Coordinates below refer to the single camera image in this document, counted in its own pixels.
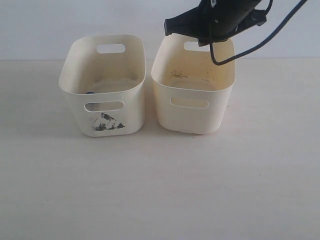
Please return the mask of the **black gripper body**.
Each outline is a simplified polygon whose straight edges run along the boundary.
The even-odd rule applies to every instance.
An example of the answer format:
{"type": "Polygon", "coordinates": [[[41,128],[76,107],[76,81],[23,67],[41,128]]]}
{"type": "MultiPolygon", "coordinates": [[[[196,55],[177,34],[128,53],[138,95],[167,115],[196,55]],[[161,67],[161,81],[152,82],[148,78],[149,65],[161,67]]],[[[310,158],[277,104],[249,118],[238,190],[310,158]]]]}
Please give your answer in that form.
{"type": "Polygon", "coordinates": [[[202,0],[199,5],[164,21],[166,36],[197,39],[204,47],[225,42],[235,35],[267,21],[267,11],[255,9],[259,0],[202,0]]]}

